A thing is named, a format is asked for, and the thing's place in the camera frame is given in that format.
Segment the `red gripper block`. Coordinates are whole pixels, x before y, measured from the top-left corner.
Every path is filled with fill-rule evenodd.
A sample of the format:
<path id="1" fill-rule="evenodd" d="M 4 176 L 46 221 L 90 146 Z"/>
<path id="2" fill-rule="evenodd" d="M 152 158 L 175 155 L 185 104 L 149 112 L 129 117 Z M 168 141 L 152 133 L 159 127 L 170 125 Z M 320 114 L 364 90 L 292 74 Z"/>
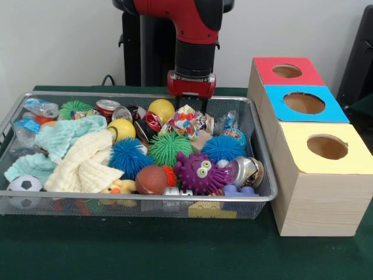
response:
<path id="1" fill-rule="evenodd" d="M 202 113 L 207 110 L 208 99 L 216 89 L 216 76 L 211 73 L 201 79 L 190 79 L 169 71 L 167 74 L 167 89 L 170 95 L 175 96 L 175 109 L 180 108 L 180 100 L 183 95 L 196 96 L 202 99 Z"/>

